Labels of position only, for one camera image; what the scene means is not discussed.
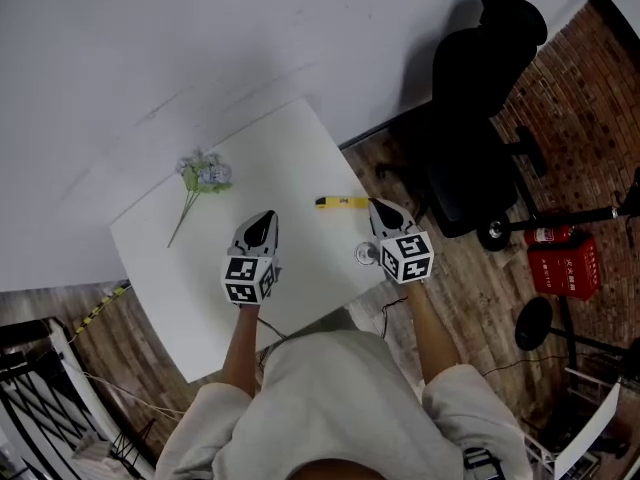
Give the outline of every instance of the white tabletop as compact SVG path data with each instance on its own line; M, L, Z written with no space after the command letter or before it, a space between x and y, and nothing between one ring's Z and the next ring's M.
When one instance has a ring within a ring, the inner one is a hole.
M220 284L220 264L236 228L265 210L279 216L280 281L261 316L290 334L384 279L364 267L356 246L372 240L367 210L316 210L325 195L366 196L311 108L297 100L251 124L213 151L233 170L233 186L204 194L170 248L186 189L172 176L111 226L133 288L162 344L188 382L219 370L238 309ZM278 337L260 326L261 349Z

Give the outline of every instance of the cable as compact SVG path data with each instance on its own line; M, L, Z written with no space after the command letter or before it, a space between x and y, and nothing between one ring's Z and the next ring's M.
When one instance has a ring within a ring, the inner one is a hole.
M596 356L596 355L602 355L602 354L585 354L585 353L580 353L580 354L576 354L578 356ZM487 375L489 375L490 373L493 372L497 372L498 370L507 370L509 368L511 368L512 366L516 366L520 363L541 363L542 361L546 361L547 359L569 359L569 356L547 356L547 357L541 357L540 359L520 359L519 361L516 361L515 363L511 363L507 366L499 366L498 368L494 368L493 370L489 370L486 373L483 373L482 376L486 377Z
M276 329L273 325L271 325L269 322L267 322L266 320L263 320L262 318L258 317L258 322L260 322L262 325L264 325L265 327L268 327L269 329L271 329L273 332L275 332L278 337L282 340L287 340L289 339L289 336L287 336L286 334L281 333L278 329Z
M402 297L401 299L394 300L393 302L390 302L389 304L385 304L384 306L382 306L382 314L384 315L384 327L382 328L382 332L380 333L380 337L382 339L384 339L385 336L387 335L387 324L389 322L389 313L387 313L387 310L391 306L395 306L396 304L400 304L401 302L404 302L405 300L407 300L407 298L406 297Z
M260 360L258 361L258 368L260 368L260 371L262 373L264 373L264 360L267 358L267 355L269 354L271 347L272 345L269 345L268 347L265 347L262 350L262 352L260 352Z
M84 375L85 377L89 378L89 379L93 379L97 382L101 382L102 384L106 384L107 386L115 389L116 391L121 392L124 395L127 395L128 397L130 397L131 399L137 401L138 403L141 403L142 405L148 407L149 409L159 412L160 414L162 414L163 416L172 419L173 421L177 421L179 422L180 420L178 418L175 418L173 416L171 416L170 414L167 414L164 411L168 411L168 412L172 412L175 414L185 414L184 411L178 411L176 409L170 409L169 407L159 407L157 405L152 405L149 402L146 402L145 400L143 400L142 398L138 398L136 395L134 395L133 393L127 391L126 389L121 388L120 386L116 386L115 384L112 384L111 382L109 382L106 379L103 379L102 377L97 377L96 375L91 375L88 372L79 370L78 368L75 368L74 366L70 365L67 361L62 360L62 362L67 365L69 368L71 368L72 370L75 370L78 373L81 373L82 375Z

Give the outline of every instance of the chair wheel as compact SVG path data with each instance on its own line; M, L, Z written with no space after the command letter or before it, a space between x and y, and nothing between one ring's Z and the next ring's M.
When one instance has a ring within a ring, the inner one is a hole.
M504 249L511 238L509 217L506 213L478 226L478 240L487 251L497 252Z

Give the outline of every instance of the white sleeve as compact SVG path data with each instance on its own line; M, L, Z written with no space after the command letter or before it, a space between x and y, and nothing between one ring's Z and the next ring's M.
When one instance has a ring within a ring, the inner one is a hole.
M422 406L442 435L463 451L485 448L500 460L506 478L533 478L522 430L473 366L441 372L425 386Z
M156 480L212 478L213 458L231 440L251 397L229 384L207 384L189 407L162 450Z

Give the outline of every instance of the small metal object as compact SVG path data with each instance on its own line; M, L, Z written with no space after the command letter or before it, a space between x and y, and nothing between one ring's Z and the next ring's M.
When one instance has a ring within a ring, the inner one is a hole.
M356 261L366 267L379 263L380 251L371 242L358 244L354 251Z
M502 236L502 224L499 220L494 220L489 224L489 234L491 238L500 238Z

